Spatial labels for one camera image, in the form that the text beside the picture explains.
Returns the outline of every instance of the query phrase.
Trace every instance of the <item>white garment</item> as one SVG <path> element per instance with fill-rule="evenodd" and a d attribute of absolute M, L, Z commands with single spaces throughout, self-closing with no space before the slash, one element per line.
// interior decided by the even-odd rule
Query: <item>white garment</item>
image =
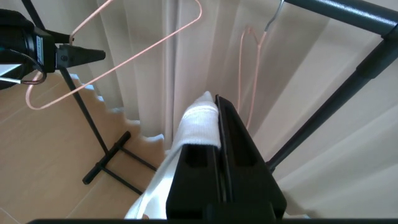
<path fill-rule="evenodd" d="M 166 200 L 184 144 L 221 147 L 218 131 L 218 108 L 213 103 L 208 91 L 184 112 L 167 157 L 157 169 L 146 191 L 134 202 L 124 218 L 142 218 L 143 214 L 149 218 L 167 218 Z"/>

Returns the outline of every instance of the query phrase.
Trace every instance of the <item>metal hook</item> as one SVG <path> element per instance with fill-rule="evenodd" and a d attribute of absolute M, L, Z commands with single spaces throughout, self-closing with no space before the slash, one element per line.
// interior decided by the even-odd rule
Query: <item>metal hook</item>
<path fill-rule="evenodd" d="M 285 0 L 280 0 L 278 9 L 276 10 L 274 16 L 272 16 L 271 20 L 267 23 L 266 28 L 264 29 L 265 32 L 268 31 L 269 26 L 272 24 L 272 22 L 276 19 L 276 17 L 278 17 L 280 10 L 282 9 L 282 6 L 284 4 Z"/>

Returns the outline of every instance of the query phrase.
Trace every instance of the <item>curtain fold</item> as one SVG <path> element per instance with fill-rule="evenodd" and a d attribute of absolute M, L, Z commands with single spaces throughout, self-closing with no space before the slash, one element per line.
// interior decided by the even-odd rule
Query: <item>curtain fold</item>
<path fill-rule="evenodd" d="M 105 0 L 33 0 L 47 29 L 70 33 Z M 144 136 L 165 147 L 185 108 L 209 90 L 236 104 L 241 34 L 258 35 L 276 0 L 200 0 L 202 18 L 95 85 L 109 109 L 124 108 Z M 398 11 L 395 0 L 372 0 Z M 0 7 L 27 18 L 20 1 Z M 114 0 L 75 36 L 106 59 L 71 68 L 82 82 L 101 75 L 197 17 L 194 0 Z M 285 3 L 261 53 L 249 132 L 270 159 L 381 41 L 365 30 Z M 244 40 L 242 104 L 247 121 L 256 43 Z M 370 81 L 275 170 L 290 215 L 398 218 L 398 62 Z"/>

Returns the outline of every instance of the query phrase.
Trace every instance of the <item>black cable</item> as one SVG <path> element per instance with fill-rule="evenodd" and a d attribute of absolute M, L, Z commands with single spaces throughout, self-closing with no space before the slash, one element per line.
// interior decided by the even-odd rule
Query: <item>black cable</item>
<path fill-rule="evenodd" d="M 36 80 L 36 81 L 33 81 L 33 80 L 21 80 L 21 84 L 25 84 L 25 85 L 38 85 L 38 84 L 41 84 L 41 83 L 43 83 L 43 82 L 45 81 L 45 79 L 47 78 L 47 73 L 44 72 L 44 67 L 43 67 L 43 65 L 41 65 L 38 61 L 34 60 L 34 59 L 33 59 L 32 57 L 30 57 L 29 55 L 26 55 L 26 54 L 24 54 L 24 53 L 18 52 L 18 51 L 16 51 L 16 50 L 12 50 L 12 49 L 5 49 L 5 50 L 8 50 L 8 51 L 13 52 L 13 53 L 15 53 L 15 54 L 22 55 L 22 56 L 24 56 L 25 58 L 29 59 L 31 62 L 33 62 L 33 64 L 36 65 L 36 67 L 37 67 L 36 69 L 37 69 L 39 72 L 42 73 L 42 78 L 41 78 L 40 80 Z"/>

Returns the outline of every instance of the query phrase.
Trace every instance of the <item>brown floor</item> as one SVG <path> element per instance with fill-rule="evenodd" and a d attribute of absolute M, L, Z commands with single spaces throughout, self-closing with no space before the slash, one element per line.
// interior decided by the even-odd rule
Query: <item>brown floor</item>
<path fill-rule="evenodd" d="M 25 105 L 25 89 L 0 90 L 0 223 L 124 217 L 138 194 L 103 173 L 90 185 L 81 181 L 103 152 L 73 97 L 34 111 Z M 67 91 L 60 76 L 50 75 L 34 88 L 32 103 L 42 105 Z M 139 126 L 126 122 L 122 113 L 107 112 L 93 91 L 80 94 L 108 147 L 128 130 L 132 138 L 125 148 L 160 165 L 162 141 L 145 141 Z M 154 175 L 123 152 L 108 167 L 140 190 Z"/>

